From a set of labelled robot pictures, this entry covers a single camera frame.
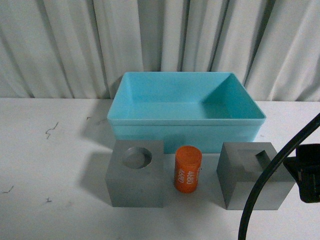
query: gray metal block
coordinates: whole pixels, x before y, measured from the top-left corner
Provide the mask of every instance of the gray metal block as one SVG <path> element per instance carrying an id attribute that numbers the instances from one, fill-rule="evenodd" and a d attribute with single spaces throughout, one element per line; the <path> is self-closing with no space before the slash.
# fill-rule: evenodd
<path id="1" fill-rule="evenodd" d="M 113 207 L 161 208 L 164 143 L 117 140 L 105 175 Z"/>
<path id="2" fill-rule="evenodd" d="M 270 142 L 224 142 L 217 166 L 225 207 L 243 210 L 259 176 L 277 155 Z M 254 210 L 278 210 L 295 180 L 283 164 L 263 187 Z"/>

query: white table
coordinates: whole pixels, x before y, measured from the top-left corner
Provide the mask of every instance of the white table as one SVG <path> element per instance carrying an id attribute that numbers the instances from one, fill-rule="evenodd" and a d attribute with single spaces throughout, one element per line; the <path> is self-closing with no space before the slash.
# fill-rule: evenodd
<path id="1" fill-rule="evenodd" d="M 242 211 L 225 210 L 218 154 L 204 154 L 191 194 L 175 190 L 174 155 L 166 154 L 164 208 L 110 206 L 104 177 L 115 142 L 106 120 L 111 103 L 0 99 L 0 192 L 14 186 L 0 193 L 0 239 L 236 240 Z M 258 105 L 267 120 L 255 141 L 277 151 L 320 112 L 320 102 Z M 320 130 L 305 143 L 320 143 Z M 319 239 L 319 216 L 320 203 L 300 201 L 295 184 L 279 210 L 253 212 L 247 239 Z"/>

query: orange plastic cylinder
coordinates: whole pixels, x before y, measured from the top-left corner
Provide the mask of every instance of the orange plastic cylinder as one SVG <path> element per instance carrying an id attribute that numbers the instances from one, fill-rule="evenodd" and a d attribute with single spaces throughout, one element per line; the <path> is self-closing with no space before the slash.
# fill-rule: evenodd
<path id="1" fill-rule="evenodd" d="M 182 146 L 175 152 L 174 186 L 182 193 L 192 193 L 198 185 L 202 160 L 201 151 L 194 146 Z"/>

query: white curtain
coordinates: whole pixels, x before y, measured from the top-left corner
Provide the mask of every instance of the white curtain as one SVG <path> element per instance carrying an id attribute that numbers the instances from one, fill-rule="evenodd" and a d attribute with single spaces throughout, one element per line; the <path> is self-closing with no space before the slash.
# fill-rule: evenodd
<path id="1" fill-rule="evenodd" d="M 0 0 L 0 97 L 113 98 L 129 71 L 234 72 L 320 101 L 319 0 Z"/>

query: black cable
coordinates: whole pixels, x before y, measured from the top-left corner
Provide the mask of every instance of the black cable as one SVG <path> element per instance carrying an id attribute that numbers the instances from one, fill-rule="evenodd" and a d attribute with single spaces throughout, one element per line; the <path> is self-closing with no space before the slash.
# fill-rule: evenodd
<path id="1" fill-rule="evenodd" d="M 255 203 L 258 199 L 258 196 L 271 177 L 271 175 L 277 170 L 277 168 L 281 165 L 284 159 L 293 151 L 296 147 L 299 146 L 310 134 L 312 134 L 318 127 L 320 126 L 320 113 L 312 119 L 303 129 L 301 129 L 274 157 L 274 159 L 269 163 L 269 165 L 265 168 L 263 173 L 260 175 L 256 183 L 254 184 L 250 195 L 245 203 L 240 227 L 238 232 L 238 240 L 245 240 L 249 225 L 250 216 L 254 209 Z"/>

